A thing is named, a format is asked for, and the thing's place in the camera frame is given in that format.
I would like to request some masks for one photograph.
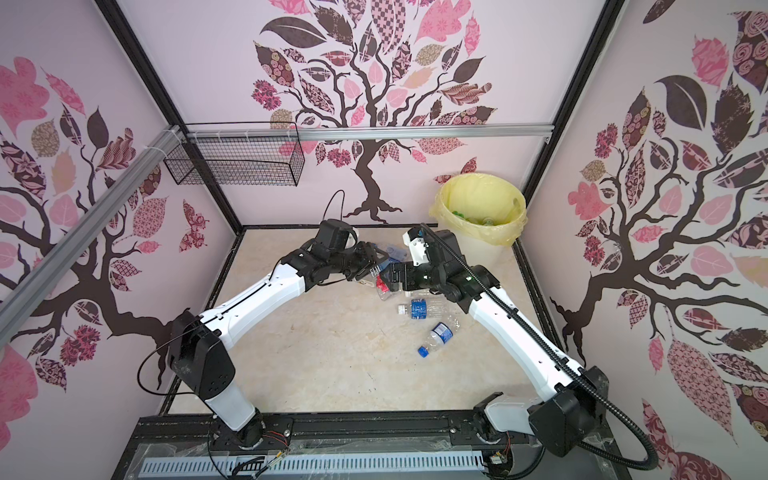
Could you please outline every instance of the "beige tile floor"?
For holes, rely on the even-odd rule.
[[[217,302],[258,281],[315,232],[250,230]],[[400,245],[404,232],[368,228],[360,238]],[[538,326],[511,248],[490,270]],[[375,289],[358,283],[313,288],[262,320],[230,351],[237,384],[262,412],[470,409],[496,391],[533,393],[491,333],[455,305],[462,330],[441,351],[420,357],[416,349],[434,322],[399,316],[399,300],[381,301]],[[180,391],[189,389],[182,385]],[[209,410],[185,395],[170,412]]]

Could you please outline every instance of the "wire basket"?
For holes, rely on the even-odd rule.
[[[298,185],[304,167],[304,152],[296,123],[248,123],[265,123],[279,130],[271,131],[269,135],[252,132],[244,136],[245,131],[189,133],[186,141],[176,146],[164,160],[176,184],[202,184],[203,178],[194,161],[204,161],[217,184]]]

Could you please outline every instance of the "trash can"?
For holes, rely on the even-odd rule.
[[[502,251],[520,237],[528,221],[520,190],[488,174],[463,174],[445,182],[429,215],[437,219],[440,230],[456,235],[470,266],[490,270]]]

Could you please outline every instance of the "bottle in trash can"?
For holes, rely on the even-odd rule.
[[[418,352],[422,357],[442,348],[458,332],[458,318],[454,315],[446,315],[442,321],[429,330]]]

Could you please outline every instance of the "yellow trash bag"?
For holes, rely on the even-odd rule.
[[[457,175],[445,182],[435,196],[429,215],[437,219],[440,228],[504,247],[511,246],[520,237],[528,222],[525,197],[520,190],[488,174]],[[477,225],[465,219],[479,223],[489,219],[493,225]]]

